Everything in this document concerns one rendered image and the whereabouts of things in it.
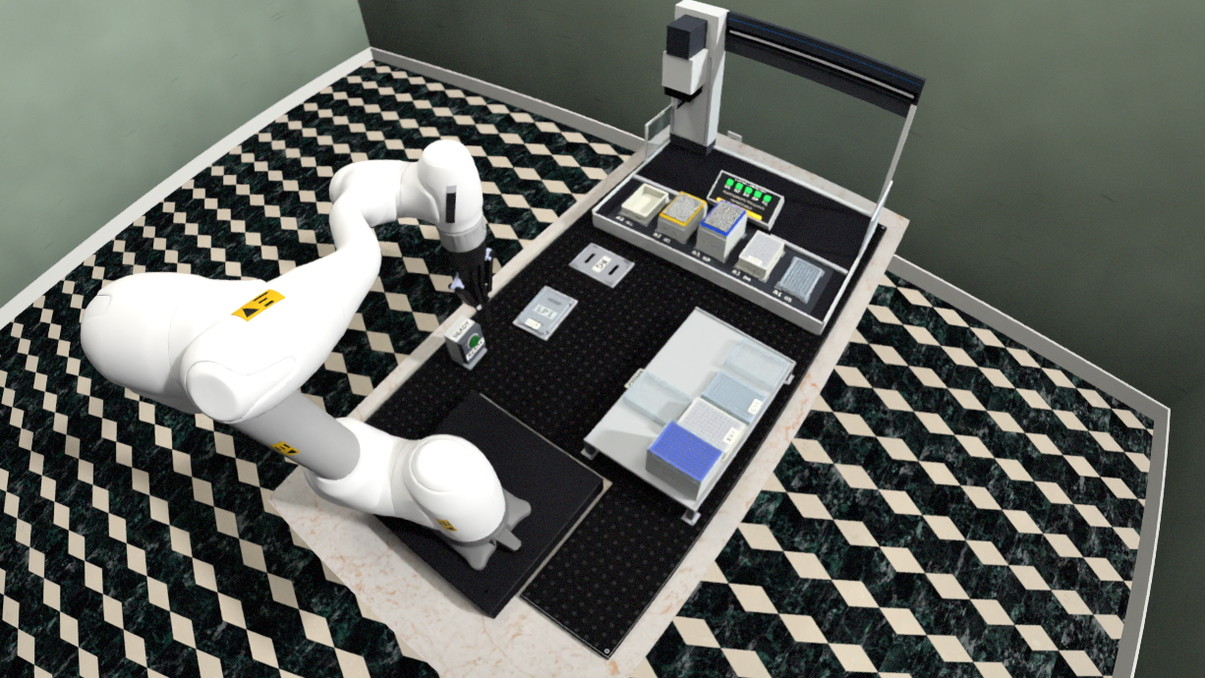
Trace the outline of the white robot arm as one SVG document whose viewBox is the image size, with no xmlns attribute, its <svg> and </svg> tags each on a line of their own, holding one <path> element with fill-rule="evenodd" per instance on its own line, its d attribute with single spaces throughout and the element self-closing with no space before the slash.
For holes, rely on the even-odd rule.
<svg viewBox="0 0 1205 678">
<path fill-rule="evenodd" d="M 421 524 L 480 571 L 498 546 L 516 553 L 521 542 L 511 531 L 530 505 L 500 487 L 474 443 L 453 434 L 390 436 L 335 419 L 298 390 L 376 281 L 380 244 L 370 226 L 418 218 L 435 224 L 447 250 L 482 243 L 474 157 L 446 140 L 429 145 L 418 163 L 352 163 L 334 175 L 329 196 L 334 254 L 268 283 L 174 272 L 123 277 L 87 303 L 86 356 L 110 382 L 229 424 L 302 465 L 327 502 Z"/>
</svg>

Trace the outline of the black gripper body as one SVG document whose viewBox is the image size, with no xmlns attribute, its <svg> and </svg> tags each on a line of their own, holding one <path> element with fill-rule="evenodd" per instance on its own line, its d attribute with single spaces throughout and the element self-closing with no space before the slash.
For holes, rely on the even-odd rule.
<svg viewBox="0 0 1205 678">
<path fill-rule="evenodd" d="M 476 270 L 477 275 L 480 275 L 477 265 L 480 265 L 480 263 L 482 261 L 484 263 L 484 258 L 487 257 L 487 248 L 483 240 L 482 243 L 478 244 L 472 250 L 462 253 L 447 250 L 447 254 L 451 258 L 451 263 L 454 267 L 454 276 L 455 272 L 459 272 L 458 278 L 460 281 L 471 282 L 474 279 L 471 279 L 470 270 Z"/>
</svg>

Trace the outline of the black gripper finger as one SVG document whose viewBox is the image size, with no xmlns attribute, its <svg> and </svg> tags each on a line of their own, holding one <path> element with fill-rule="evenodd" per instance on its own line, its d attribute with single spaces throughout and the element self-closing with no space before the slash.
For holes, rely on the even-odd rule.
<svg viewBox="0 0 1205 678">
<path fill-rule="evenodd" d="M 477 265 L 477 270 L 480 270 L 480 275 L 477 275 L 477 279 L 480 279 L 480 282 L 477 282 L 477 284 L 480 284 L 482 300 L 484 300 L 486 308 L 488 311 L 489 322 L 492 320 L 492 318 L 490 318 L 490 309 L 488 307 L 488 301 L 490 300 L 488 293 L 490 293 L 492 290 L 492 259 L 494 257 L 495 257 L 495 250 L 490 250 L 490 248 L 487 248 L 487 257 L 484 263 L 482 261 L 480 263 L 480 265 Z M 486 283 L 488 283 L 488 285 L 486 285 Z"/>
<path fill-rule="evenodd" d="M 486 308 L 484 300 L 482 300 L 482 294 L 480 291 L 480 285 L 477 285 L 477 282 L 480 282 L 480 281 L 477 281 L 477 271 L 476 270 L 470 270 L 470 276 L 471 276 L 471 279 L 474 279 L 474 281 L 471 281 L 471 282 L 466 282 L 465 281 L 466 289 L 468 289 L 469 293 L 464 289 L 464 285 L 462 285 L 462 281 L 458 278 L 458 275 L 459 275 L 459 272 L 455 272 L 455 279 L 453 281 L 453 283 L 448 284 L 448 289 L 451 289 L 452 291 L 455 291 L 455 294 L 462 297 L 462 301 L 464 301 L 464 303 L 466 303 L 468 306 L 470 306 L 470 308 L 476 309 L 477 318 L 481 322 L 489 322 L 488 311 Z"/>
</svg>

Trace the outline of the white ready key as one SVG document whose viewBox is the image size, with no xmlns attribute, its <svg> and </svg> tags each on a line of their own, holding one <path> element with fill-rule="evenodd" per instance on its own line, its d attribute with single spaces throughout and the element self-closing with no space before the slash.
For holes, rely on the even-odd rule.
<svg viewBox="0 0 1205 678">
<path fill-rule="evenodd" d="M 459 316 L 443 332 L 443 342 L 446 342 L 451 359 L 465 369 L 474 369 L 477 360 L 488 350 L 484 349 L 484 336 L 482 336 L 480 324 L 465 318 L 465 316 Z"/>
</svg>

